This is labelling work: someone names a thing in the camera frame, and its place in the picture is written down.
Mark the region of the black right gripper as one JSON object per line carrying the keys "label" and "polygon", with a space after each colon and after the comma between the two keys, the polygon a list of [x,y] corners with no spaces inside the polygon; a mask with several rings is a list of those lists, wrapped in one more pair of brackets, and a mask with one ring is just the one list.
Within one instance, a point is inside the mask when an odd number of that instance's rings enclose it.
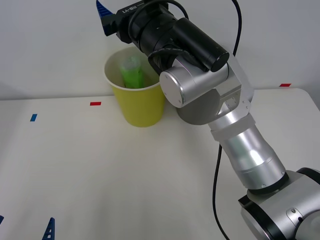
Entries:
{"label": "black right gripper", "polygon": [[104,34],[108,37],[116,33],[116,36],[124,43],[132,43],[128,34],[129,22],[132,15],[145,3],[143,0],[126,6],[116,12],[116,15],[108,10],[99,0],[96,0],[96,8],[100,17]]}

